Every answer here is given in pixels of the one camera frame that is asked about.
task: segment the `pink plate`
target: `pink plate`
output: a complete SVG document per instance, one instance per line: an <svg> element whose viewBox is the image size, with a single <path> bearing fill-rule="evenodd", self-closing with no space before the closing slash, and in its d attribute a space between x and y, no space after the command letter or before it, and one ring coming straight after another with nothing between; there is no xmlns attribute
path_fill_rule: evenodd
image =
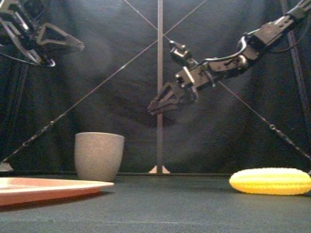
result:
<svg viewBox="0 0 311 233"><path fill-rule="evenodd" d="M112 185L86 180L0 177L0 207L96 194Z"/></svg>

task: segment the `black backdrop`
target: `black backdrop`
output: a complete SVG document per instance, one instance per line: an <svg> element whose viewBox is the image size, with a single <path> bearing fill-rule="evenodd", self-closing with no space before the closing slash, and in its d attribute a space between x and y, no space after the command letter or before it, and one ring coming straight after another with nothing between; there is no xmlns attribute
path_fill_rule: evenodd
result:
<svg viewBox="0 0 311 233"><path fill-rule="evenodd" d="M168 39L187 44L196 60L234 54L243 33L282 16L279 1L203 2L164 0L163 7L163 31L170 31ZM156 116L147 113L156 96L156 72L162 66L156 62L158 32L151 26L158 26L156 0L52 0L47 18L84 42L86 50L56 56L58 65L50 69L2 60L2 157L104 84L10 160L16 170L75 171L75 134L87 131L126 137L123 172L148 172L159 156L175 173L232 173L251 167L310 169L306 157L222 85L203 89L195 105L164 114L159 155L156 128L162 126L156 125ZM298 36L302 31L302 28L297 30ZM309 38L310 31L298 47L303 83L297 81L291 53L267 55L243 76L223 81L307 152L310 124L305 111L309 109L305 110L302 97L310 99ZM180 71L170 59L166 38L163 61L166 82ZM299 93L302 84L306 95Z"/></svg>

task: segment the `ceramic cup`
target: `ceramic cup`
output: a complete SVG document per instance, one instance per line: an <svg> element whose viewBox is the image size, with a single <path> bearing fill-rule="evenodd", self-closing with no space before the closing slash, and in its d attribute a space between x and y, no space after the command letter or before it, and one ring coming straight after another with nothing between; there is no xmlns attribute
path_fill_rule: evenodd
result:
<svg viewBox="0 0 311 233"><path fill-rule="evenodd" d="M75 171L80 179L114 181L120 168L124 137L100 132L75 135Z"/></svg>

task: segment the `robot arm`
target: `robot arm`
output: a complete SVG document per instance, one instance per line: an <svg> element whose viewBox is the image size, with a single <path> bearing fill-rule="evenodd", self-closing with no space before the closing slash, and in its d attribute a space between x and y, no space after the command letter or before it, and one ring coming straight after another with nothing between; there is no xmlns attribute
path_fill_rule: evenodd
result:
<svg viewBox="0 0 311 233"><path fill-rule="evenodd" d="M306 20L311 12L311 0L303 0L275 22L243 35L239 51L223 58L207 58L200 63L186 46L171 41L172 60L183 67L176 81L167 83L148 106L152 115L178 109L198 100L198 89L215 86L226 78L243 74L279 44L287 33Z"/></svg>

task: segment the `metal pole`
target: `metal pole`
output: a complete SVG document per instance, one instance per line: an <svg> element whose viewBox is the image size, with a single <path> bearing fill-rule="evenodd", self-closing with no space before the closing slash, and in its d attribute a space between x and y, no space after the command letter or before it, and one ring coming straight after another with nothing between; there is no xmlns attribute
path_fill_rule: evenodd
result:
<svg viewBox="0 0 311 233"><path fill-rule="evenodd" d="M163 86L163 0L158 0L158 92ZM156 116L156 173L163 174L163 114Z"/></svg>

